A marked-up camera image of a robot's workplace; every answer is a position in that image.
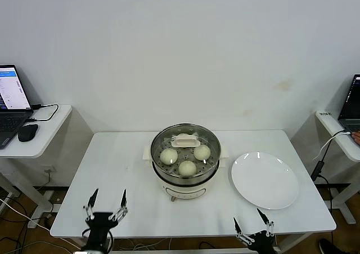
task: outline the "laptop screen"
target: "laptop screen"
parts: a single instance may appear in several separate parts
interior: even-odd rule
[[[0,110],[31,109],[14,67],[0,68]]]
[[[339,119],[360,119],[360,74],[353,79]]]

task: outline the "lid handle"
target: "lid handle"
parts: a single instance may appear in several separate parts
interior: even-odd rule
[[[197,136],[183,133],[173,137],[171,145],[174,148],[198,147],[200,146],[200,141],[197,140]]]

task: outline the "computer mouse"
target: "computer mouse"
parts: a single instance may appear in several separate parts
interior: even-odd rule
[[[29,124],[27,126],[21,127],[17,133],[19,141],[24,142],[32,140],[36,134],[38,127],[39,126],[37,124]]]

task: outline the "person's hand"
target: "person's hand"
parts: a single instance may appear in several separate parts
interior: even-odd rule
[[[360,145],[360,132],[352,132],[351,137],[358,145]]]

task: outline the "laptop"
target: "laptop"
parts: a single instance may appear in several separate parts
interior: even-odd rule
[[[360,131],[360,74],[356,74],[353,78],[339,122],[347,131]]]
[[[0,65],[0,149],[33,113],[14,65]]]

